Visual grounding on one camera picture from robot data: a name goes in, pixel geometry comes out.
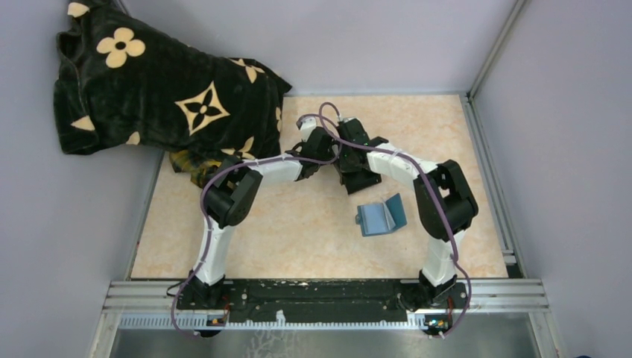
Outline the black card box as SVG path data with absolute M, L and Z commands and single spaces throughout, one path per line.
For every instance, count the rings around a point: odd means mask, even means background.
M 352 195 L 371 186 L 382 182 L 380 174 L 367 169 L 360 169 L 356 172 L 343 172 L 340 166 L 335 166 L 340 184 L 345 188 L 348 195 Z

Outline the blue card holder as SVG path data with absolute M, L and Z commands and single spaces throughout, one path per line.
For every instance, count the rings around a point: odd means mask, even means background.
M 399 193 L 381 202 L 357 206 L 355 223 L 363 237 L 388 235 L 405 227 L 408 220 Z

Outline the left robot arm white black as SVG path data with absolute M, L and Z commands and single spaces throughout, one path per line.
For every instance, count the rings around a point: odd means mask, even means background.
M 224 297 L 223 280 L 230 240 L 249 214 L 259 189 L 312 176 L 336 159 L 333 138 L 321 127 L 293 150 L 262 160 L 230 155 L 203 188 L 200 208 L 204 232 L 200 251 L 183 291 L 198 306 L 217 307 Z

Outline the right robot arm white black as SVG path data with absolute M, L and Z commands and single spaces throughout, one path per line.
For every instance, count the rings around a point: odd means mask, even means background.
M 370 138 L 357 118 L 336 126 L 342 152 L 335 162 L 341 185 L 352 195 L 381 183 L 382 176 L 414 191 L 418 215 L 430 236 L 420 270 L 420 299 L 439 307 L 455 285 L 458 243 L 478 215 L 478 204 L 457 162 L 421 160 L 382 137 Z

